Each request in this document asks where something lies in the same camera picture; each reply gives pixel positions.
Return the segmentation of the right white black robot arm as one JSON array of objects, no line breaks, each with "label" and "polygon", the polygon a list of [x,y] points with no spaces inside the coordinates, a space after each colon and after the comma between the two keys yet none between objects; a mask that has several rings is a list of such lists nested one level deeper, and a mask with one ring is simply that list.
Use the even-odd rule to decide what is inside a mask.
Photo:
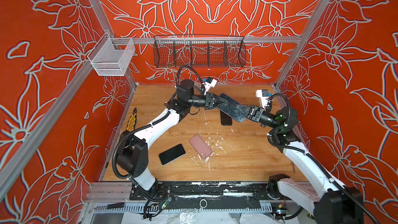
[{"label": "right white black robot arm", "polygon": [[318,224],[362,224],[366,216],[378,224],[379,220],[364,206],[362,193],[333,176],[292,131],[299,120],[288,98],[277,93],[268,100],[271,102],[275,97],[283,98],[286,103],[275,114],[271,113],[270,106],[238,104],[236,108],[246,119],[271,128],[267,134],[268,142],[298,167],[314,189],[301,188],[282,176],[276,181],[276,193],[295,201]]}]

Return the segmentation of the black phone case with holes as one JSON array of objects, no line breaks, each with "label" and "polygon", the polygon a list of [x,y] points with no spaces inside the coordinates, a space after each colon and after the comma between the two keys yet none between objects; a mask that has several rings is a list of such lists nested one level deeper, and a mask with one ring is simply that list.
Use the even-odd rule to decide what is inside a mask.
[{"label": "black phone case with holes", "polygon": [[242,114],[247,115],[249,112],[241,112],[237,107],[240,104],[238,101],[236,101],[235,99],[231,98],[230,96],[228,96],[225,93],[222,93],[220,95],[221,97],[223,97],[224,99],[226,99],[228,102],[226,103],[226,107],[224,109],[220,109],[222,112],[226,113],[227,115],[229,115],[232,119],[234,119],[235,121],[242,123],[244,121],[241,121],[240,117]]}]

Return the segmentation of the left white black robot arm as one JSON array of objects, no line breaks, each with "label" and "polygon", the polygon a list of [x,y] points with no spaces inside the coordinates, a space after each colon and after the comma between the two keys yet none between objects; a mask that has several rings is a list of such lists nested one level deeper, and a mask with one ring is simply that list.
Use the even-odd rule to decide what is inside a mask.
[{"label": "left white black robot arm", "polygon": [[192,107],[212,110],[225,105],[226,100],[209,92],[216,84],[216,79],[202,79],[194,68],[181,66],[176,76],[176,91],[164,104],[165,110],[145,126],[121,134],[112,155],[114,174],[119,179],[131,180],[141,190],[151,191],[157,179],[148,168],[150,147],[190,114]]}]

